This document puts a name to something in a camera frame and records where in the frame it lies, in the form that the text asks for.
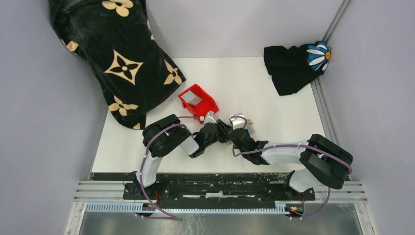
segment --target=metal frame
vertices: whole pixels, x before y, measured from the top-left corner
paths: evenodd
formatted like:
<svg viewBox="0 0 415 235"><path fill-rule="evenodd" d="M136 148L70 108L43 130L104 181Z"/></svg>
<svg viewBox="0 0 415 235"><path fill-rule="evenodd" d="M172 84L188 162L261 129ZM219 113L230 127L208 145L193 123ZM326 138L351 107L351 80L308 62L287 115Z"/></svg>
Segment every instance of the metal frame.
<svg viewBox="0 0 415 235"><path fill-rule="evenodd" d="M326 43L330 40L334 30L345 14L347 8L350 6L352 0L343 0L335 17L330 23L327 32L323 37L323 41ZM336 128L333 122L333 118L326 101L323 87L320 78L316 78L312 83L314 98L319 110L320 118L322 121L323 129L327 138L332 140L336 144L340 144L339 137L337 136ZM353 203L358 215L359 223L364 235L375 235L376 229L374 227L374 220L368 204L365 192L360 182L349 181L345 182L344 187L341 190L332 190L330 204L339 203ZM80 181L78 190L75 195L74 203L70 212L69 220L65 229L65 235L78 235L81 229L84 213L89 209L90 205L124 205L134 206L145 203L145 200L124 200L124 185L120 181ZM326 187L315 188L315 201L306 201L307 204L322 203L327 197ZM276 206L284 205L284 203L298 203L295 201L276 201Z"/></svg>

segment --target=red plastic bin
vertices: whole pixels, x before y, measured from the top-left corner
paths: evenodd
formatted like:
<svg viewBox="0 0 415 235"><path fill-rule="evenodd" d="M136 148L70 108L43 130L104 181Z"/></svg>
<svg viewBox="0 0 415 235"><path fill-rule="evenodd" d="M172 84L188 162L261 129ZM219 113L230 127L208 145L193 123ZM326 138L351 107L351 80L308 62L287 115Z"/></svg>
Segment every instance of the red plastic bin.
<svg viewBox="0 0 415 235"><path fill-rule="evenodd" d="M184 95L188 91L193 92L195 95L201 98L202 101L196 106L188 104L186 101L182 99L182 95ZM208 95L197 84L194 84L193 86L189 87L184 92L180 93L178 97L182 101L183 108L186 108L187 110L189 110L189 112L191 112L194 117L198 117L198 118L202 116L204 117L209 111L213 111L214 113L219 111L219 108L216 105L215 100L210 95Z"/></svg>

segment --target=gray floor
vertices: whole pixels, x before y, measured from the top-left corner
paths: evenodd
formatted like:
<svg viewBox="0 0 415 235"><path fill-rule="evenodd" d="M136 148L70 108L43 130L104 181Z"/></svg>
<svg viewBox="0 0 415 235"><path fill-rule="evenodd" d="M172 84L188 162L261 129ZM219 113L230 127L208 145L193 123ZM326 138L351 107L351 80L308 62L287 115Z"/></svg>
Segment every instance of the gray floor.
<svg viewBox="0 0 415 235"><path fill-rule="evenodd" d="M306 214L320 205L306 205ZM328 205L316 217L290 221L284 215L181 214L179 221L142 220L131 213L85 213L82 235L361 235L353 205Z"/></svg>

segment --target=robotic arm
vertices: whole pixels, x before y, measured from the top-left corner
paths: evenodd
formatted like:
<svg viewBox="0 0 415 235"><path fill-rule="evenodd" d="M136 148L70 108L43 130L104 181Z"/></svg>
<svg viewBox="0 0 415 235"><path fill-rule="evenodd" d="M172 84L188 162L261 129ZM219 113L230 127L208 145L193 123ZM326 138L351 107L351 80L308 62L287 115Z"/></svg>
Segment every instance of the robotic arm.
<svg viewBox="0 0 415 235"><path fill-rule="evenodd" d="M177 146L191 158L195 158L203 154L213 143L226 143L229 140L233 142L234 148L240 150L236 156L242 155L255 165L304 165L305 169L292 171L285 179L286 194L301 193L318 185L341 189L351 169L353 157L321 135L314 134L310 139L296 143L255 141L237 118L231 118L231 125L220 119L212 121L211 117L207 117L206 120L208 119L210 122L205 122L204 127L194 134L180 126L160 134L163 129L180 123L176 115L165 117L144 129L143 143L151 153L146 157L147 162L142 172L137 173L137 178L142 173L144 187L155 183L162 158Z"/></svg>

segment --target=black towel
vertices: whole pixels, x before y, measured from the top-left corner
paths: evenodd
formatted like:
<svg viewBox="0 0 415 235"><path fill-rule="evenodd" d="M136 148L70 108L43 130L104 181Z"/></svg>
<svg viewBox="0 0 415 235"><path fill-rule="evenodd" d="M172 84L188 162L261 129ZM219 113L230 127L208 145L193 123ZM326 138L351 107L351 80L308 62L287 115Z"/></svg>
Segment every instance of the black towel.
<svg viewBox="0 0 415 235"><path fill-rule="evenodd" d="M324 42L304 44L286 49L264 48L264 62L279 95L297 93L322 75L330 59L331 48Z"/></svg>
<svg viewBox="0 0 415 235"><path fill-rule="evenodd" d="M115 119L145 127L146 113L185 81L150 31L145 0L49 0L53 29L85 59Z"/></svg>

